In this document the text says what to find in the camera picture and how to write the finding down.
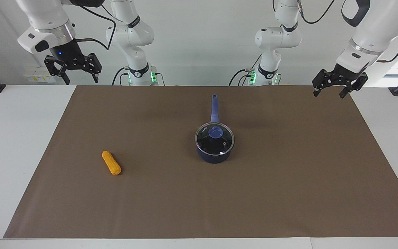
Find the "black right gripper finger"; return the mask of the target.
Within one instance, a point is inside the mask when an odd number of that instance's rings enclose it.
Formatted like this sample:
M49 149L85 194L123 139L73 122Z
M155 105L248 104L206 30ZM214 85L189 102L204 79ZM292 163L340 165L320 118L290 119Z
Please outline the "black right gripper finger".
M89 55L84 56L83 60L83 71L90 73L94 82L98 83L98 75L102 71L102 65L96 54L90 53Z
M59 61L53 56L46 56L44 63L51 76L60 77L66 85L70 85L70 79L66 74L67 64L65 62Z

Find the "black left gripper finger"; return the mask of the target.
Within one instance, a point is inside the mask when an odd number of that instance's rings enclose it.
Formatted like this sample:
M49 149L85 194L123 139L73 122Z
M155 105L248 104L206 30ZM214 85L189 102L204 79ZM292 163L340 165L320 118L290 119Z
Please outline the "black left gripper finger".
M314 87L313 95L317 97L324 88L331 86L331 73L326 70L320 70L316 77L312 80Z
M362 73L356 80L344 79L341 80L341 85L345 85L343 90L339 93L340 98L346 97L350 92L359 91L368 80L367 73Z

